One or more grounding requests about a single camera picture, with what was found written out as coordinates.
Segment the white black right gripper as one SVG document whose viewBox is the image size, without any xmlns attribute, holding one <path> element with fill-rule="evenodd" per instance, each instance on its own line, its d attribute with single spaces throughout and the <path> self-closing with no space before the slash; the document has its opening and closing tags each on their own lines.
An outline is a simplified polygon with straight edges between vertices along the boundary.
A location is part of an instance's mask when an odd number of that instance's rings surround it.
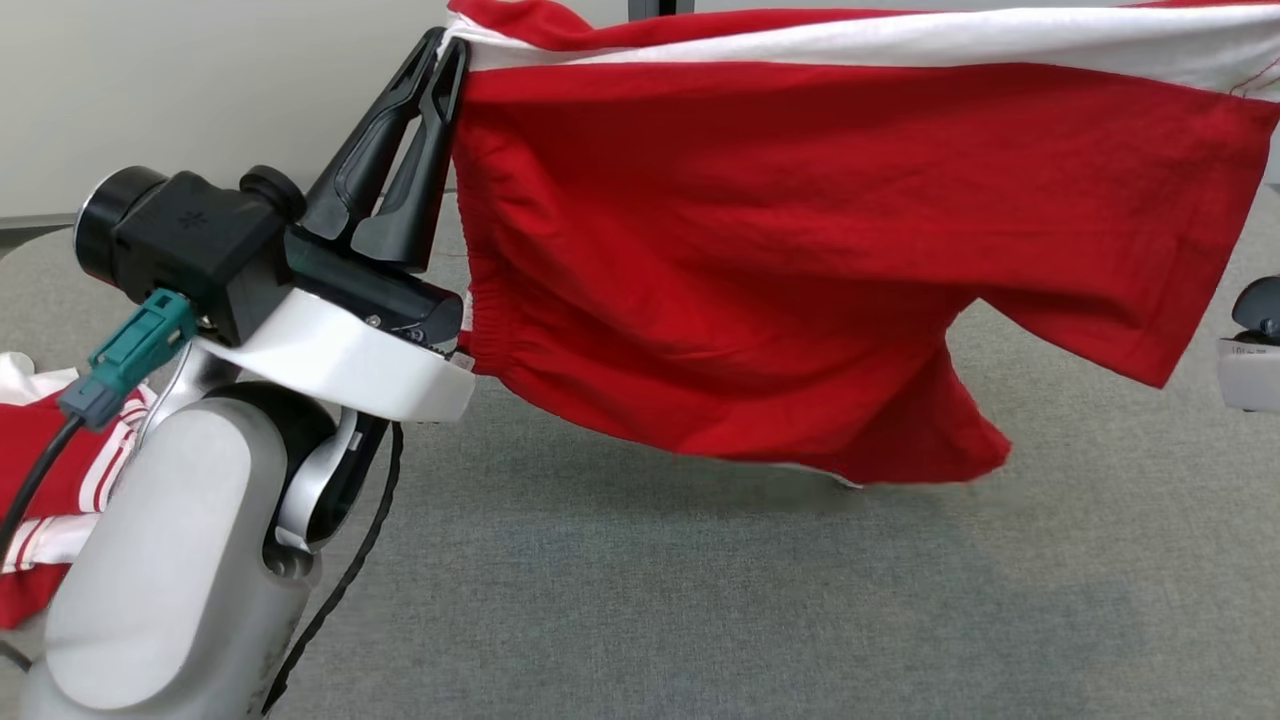
<svg viewBox="0 0 1280 720">
<path fill-rule="evenodd" d="M 1279 413 L 1279 277 L 1251 282 L 1238 296 L 1231 320 L 1239 332 L 1217 343 L 1222 401 L 1244 413 Z"/>
</svg>

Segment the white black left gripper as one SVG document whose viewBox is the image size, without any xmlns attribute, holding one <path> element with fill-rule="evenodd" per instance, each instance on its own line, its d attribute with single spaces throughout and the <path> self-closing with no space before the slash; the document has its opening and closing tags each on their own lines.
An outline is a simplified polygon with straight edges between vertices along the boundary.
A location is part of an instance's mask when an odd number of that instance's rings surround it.
<svg viewBox="0 0 1280 720">
<path fill-rule="evenodd" d="M 293 290 L 241 345 L 196 340 L 197 350 L 370 416 L 460 420 L 475 375 L 445 346 L 468 322 L 467 307 L 407 273 L 430 263 L 468 69 L 468 44 L 444 33 L 436 27 L 419 40 L 306 193 L 300 228 L 330 243 L 352 240 L 364 256 L 287 231 Z M 419 126 L 371 217 L 412 118 Z"/>
</svg>

